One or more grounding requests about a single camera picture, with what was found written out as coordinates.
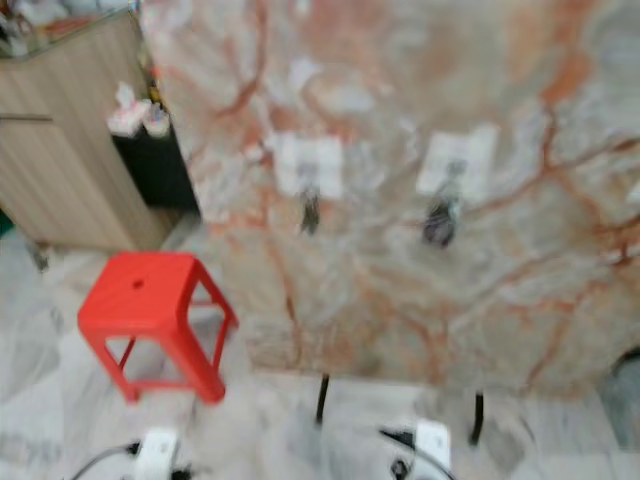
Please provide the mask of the black thin metal leg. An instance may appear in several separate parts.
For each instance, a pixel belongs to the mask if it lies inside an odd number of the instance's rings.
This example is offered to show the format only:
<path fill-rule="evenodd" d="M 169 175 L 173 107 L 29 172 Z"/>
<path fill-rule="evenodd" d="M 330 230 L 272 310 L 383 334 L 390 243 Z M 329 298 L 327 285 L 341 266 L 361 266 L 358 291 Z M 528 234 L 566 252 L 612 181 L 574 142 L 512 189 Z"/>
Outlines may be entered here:
<path fill-rule="evenodd" d="M 481 392 L 476 392 L 474 396 L 474 416 L 472 416 L 472 425 L 470 434 L 467 436 L 467 444 L 471 447 L 479 445 L 481 434 L 483 434 L 485 422 L 485 396 Z"/>
<path fill-rule="evenodd" d="M 320 426 L 324 424 L 326 398 L 328 398 L 330 381 L 332 381 L 332 376 L 325 372 L 325 374 L 321 376 L 319 392 L 317 392 L 315 404 L 314 424 L 316 425 L 316 428 L 320 428 Z"/>

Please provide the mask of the black console cabinet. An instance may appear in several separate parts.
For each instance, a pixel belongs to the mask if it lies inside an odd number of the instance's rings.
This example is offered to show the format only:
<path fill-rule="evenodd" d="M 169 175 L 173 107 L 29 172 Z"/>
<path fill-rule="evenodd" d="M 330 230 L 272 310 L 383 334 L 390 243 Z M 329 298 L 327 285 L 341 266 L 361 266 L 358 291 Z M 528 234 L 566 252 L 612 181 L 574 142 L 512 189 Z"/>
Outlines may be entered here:
<path fill-rule="evenodd" d="M 111 142 L 146 205 L 200 212 L 177 133 L 156 137 L 141 129 L 133 136 L 111 134 Z"/>

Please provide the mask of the dark grey object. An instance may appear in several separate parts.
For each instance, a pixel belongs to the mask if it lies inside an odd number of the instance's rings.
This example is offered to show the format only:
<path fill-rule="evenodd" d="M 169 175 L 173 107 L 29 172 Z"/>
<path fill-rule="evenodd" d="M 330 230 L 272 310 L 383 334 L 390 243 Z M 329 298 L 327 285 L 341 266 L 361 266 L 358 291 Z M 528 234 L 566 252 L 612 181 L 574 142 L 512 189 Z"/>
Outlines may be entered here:
<path fill-rule="evenodd" d="M 618 358 L 598 392 L 620 448 L 640 452 L 640 346 Z"/>

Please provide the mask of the white cup with items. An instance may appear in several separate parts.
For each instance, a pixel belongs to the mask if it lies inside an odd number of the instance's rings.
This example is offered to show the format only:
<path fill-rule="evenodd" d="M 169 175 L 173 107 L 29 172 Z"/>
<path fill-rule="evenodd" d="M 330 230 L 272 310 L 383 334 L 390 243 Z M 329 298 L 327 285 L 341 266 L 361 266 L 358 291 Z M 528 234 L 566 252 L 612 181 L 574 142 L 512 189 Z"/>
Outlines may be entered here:
<path fill-rule="evenodd" d="M 168 111 L 159 104 L 151 104 L 142 120 L 143 128 L 148 136 L 163 138 L 169 136 L 172 131 L 172 119 Z"/>

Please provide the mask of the slim dark key bunch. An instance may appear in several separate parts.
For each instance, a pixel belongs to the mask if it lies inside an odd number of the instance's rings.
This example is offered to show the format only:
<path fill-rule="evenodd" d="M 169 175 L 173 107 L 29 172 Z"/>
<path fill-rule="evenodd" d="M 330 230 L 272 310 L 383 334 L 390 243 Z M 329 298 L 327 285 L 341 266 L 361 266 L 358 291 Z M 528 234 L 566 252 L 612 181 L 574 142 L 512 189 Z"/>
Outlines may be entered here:
<path fill-rule="evenodd" d="M 320 189 L 310 184 L 300 193 L 302 204 L 302 218 L 300 232 L 306 236 L 314 236 L 320 224 Z"/>

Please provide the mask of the red plastic stool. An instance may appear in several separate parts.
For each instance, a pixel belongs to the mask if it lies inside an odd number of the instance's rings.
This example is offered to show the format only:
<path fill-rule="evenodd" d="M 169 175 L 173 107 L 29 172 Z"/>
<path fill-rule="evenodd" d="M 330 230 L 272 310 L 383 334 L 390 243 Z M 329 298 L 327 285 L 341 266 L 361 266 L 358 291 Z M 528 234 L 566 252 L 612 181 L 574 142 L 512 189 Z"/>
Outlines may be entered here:
<path fill-rule="evenodd" d="M 223 321 L 214 351 L 204 351 L 189 323 L 192 307 L 215 307 Z M 79 333 L 125 402 L 145 390 L 192 390 L 202 402 L 223 401 L 221 355 L 239 320 L 228 298 L 192 253 L 131 252 L 110 257 L 77 314 Z M 182 372 L 179 381 L 133 381 L 125 365 L 137 340 L 150 340 Z"/>

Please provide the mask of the bulky dark key bunch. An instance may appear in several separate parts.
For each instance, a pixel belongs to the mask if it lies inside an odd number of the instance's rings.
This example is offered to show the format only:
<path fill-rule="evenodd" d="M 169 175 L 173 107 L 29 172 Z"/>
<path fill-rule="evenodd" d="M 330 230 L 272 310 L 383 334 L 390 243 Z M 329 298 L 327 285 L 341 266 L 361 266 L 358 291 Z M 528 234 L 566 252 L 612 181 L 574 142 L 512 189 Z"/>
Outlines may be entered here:
<path fill-rule="evenodd" d="M 466 163 L 460 159 L 449 161 L 445 174 L 433 196 L 433 204 L 422 223 L 422 242 L 445 250 L 456 234 L 458 215 L 461 211 L 462 175 Z"/>

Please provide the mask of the light wooden cabinet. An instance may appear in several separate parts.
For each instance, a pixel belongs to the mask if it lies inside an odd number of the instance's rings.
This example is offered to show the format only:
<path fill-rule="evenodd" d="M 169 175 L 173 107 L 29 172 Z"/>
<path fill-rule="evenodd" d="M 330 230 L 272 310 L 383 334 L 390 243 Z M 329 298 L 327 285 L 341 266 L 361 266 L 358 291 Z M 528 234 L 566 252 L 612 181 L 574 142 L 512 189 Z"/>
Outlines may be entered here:
<path fill-rule="evenodd" d="M 177 216 L 152 209 L 115 150 L 119 84 L 145 84 L 134 15 L 119 10 L 0 63 L 0 205 L 37 244 L 156 250 Z"/>

